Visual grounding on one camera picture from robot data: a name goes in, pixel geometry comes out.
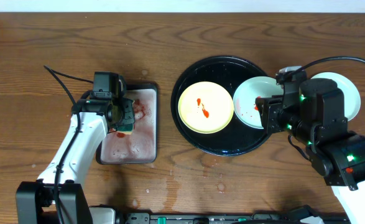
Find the yellow plate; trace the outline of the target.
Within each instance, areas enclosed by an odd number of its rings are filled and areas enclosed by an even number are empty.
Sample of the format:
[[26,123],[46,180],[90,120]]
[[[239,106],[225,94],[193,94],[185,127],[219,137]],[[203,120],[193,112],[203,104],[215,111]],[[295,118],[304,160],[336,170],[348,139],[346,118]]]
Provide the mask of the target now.
[[234,104],[231,95],[221,85],[198,82],[182,92],[177,112],[188,129],[200,134],[213,134],[232,120]]

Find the mint plate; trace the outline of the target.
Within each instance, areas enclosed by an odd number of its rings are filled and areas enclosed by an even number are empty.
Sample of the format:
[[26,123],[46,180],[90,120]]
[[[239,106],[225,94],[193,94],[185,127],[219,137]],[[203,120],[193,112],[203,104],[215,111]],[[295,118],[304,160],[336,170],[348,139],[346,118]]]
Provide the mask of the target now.
[[259,109],[255,104],[256,99],[282,94],[283,90],[276,84],[275,78],[250,78],[242,82],[234,92],[234,112],[245,125],[255,129],[263,129]]
[[336,82],[338,88],[344,94],[344,115],[348,121],[351,121],[359,113],[361,97],[351,80],[334,72],[321,72],[312,77],[312,79],[315,78],[327,78]]

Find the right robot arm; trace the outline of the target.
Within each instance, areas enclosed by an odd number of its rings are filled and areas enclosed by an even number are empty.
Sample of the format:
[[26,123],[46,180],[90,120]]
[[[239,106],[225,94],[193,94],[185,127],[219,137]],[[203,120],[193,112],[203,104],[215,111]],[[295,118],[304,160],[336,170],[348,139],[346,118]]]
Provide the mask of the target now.
[[365,136],[348,129],[344,93],[327,78],[285,83],[283,95],[256,98],[267,133],[288,132],[331,187],[351,223],[365,223]]

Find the green and yellow sponge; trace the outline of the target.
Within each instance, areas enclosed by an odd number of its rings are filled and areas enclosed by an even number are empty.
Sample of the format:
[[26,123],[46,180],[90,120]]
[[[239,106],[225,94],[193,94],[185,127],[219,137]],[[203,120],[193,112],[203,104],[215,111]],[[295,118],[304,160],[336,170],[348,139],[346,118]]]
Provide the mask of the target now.
[[122,99],[122,118],[118,123],[117,132],[131,134],[134,130],[136,116],[133,108],[134,100]]

